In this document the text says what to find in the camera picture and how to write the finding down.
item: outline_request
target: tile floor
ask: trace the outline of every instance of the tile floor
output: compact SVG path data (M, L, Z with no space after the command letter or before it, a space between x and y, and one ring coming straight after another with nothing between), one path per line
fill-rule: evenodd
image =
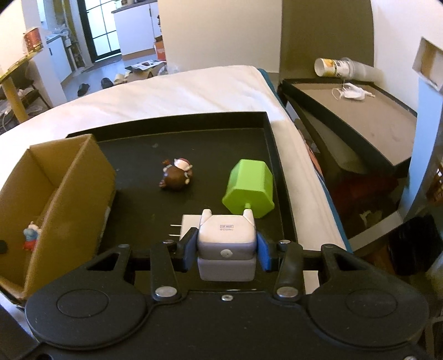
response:
M155 60L155 59L157 59L157 55L154 54L132 60L126 60L126 61L120 60L119 62L109 64L89 72L83 72L73 77L66 84L62 85L63 91L65 92L66 95L66 99L68 101L77 99L78 98L77 91L82 83L90 85L90 88L86 94L95 93L96 91L101 90L101 80L103 78L109 78L111 81L114 81L115 75L117 73L121 74L125 73L126 71L125 67L146 60Z

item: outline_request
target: glass door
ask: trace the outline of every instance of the glass door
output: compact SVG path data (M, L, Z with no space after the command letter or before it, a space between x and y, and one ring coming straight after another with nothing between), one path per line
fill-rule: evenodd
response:
M120 52L114 14L114 0L78 0L83 31L93 62Z

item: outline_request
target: table leg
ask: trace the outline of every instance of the table leg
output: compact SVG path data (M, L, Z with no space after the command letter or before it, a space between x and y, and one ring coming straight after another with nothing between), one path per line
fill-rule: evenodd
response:
M22 123L29 119L29 115L26 113L26 110L22 104L22 101L20 100L19 96L17 95L17 89L14 86L14 83L12 82L11 78L7 78L2 82L2 87L4 94L6 98L8 99L9 103L11 104L11 108L14 111L14 114L19 121L19 123Z

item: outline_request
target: white bed sheet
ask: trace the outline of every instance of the white bed sheet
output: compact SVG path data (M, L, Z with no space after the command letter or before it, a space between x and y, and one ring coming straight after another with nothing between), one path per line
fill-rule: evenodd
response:
M118 85L51 109L0 136L0 188L33 144L98 126L179 114L266 111L280 154L299 243L345 248L304 141L254 67L193 70Z

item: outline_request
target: red can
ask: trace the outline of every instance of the red can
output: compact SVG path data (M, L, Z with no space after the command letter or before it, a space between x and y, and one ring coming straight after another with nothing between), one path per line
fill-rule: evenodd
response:
M33 27L24 34L26 48L28 53L33 53L43 49L42 38L38 27Z

